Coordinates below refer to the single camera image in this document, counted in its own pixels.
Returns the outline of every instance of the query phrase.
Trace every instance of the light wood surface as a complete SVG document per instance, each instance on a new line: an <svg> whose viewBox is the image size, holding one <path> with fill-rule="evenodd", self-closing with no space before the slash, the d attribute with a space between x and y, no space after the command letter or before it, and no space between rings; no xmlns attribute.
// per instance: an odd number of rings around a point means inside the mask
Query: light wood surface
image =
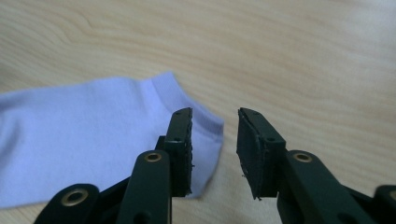
<svg viewBox="0 0 396 224"><path fill-rule="evenodd" d="M0 2L0 92L168 70L225 119L217 171L202 198L174 200L174 223L280 223L242 177L241 106L343 184L396 184L394 1ZM1 210L0 223L32 223L43 206Z"/></svg>

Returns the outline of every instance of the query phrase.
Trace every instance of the fabric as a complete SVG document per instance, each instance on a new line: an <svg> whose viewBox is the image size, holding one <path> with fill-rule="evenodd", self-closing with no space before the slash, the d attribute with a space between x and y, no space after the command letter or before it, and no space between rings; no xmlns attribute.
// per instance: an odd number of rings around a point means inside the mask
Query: fabric
<svg viewBox="0 0 396 224"><path fill-rule="evenodd" d="M155 148L184 107L192 107L190 197L197 197L216 168L223 120L171 72L0 94L0 208L46 202L76 183L111 187L131 175L136 157Z"/></svg>

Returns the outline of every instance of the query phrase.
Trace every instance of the wood grain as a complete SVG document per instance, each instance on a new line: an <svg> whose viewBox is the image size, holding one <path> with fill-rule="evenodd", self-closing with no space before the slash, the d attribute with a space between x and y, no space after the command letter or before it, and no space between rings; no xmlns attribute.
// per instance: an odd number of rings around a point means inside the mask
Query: wood grain
<svg viewBox="0 0 396 224"><path fill-rule="evenodd" d="M3 0L0 92L172 70L225 119L217 171L201 199L174 200L174 223L280 223L241 176L237 109L262 112L353 189L395 184L395 21L394 1ZM32 223L43 206L0 223Z"/></svg>

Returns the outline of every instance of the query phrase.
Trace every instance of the white sock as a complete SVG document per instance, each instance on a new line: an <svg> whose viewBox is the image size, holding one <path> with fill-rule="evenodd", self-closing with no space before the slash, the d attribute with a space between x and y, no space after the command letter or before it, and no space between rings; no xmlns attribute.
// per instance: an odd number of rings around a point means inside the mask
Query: white sock
<svg viewBox="0 0 396 224"><path fill-rule="evenodd" d="M212 176L223 120L194 102L171 72L111 77L0 94L0 208L50 200L77 183L104 190L155 148L172 113L192 107L191 197Z"/></svg>

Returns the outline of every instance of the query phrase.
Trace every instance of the table surface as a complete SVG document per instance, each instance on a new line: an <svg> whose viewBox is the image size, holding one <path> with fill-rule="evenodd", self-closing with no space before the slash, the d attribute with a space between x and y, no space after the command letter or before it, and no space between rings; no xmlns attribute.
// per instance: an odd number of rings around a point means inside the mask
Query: table surface
<svg viewBox="0 0 396 224"><path fill-rule="evenodd" d="M0 92L172 70L225 120L215 175L202 198L174 200L174 223L280 223L242 177L237 109L263 113L344 185L395 184L395 21L390 0L3 0ZM43 206L1 210L0 223L32 223Z"/></svg>

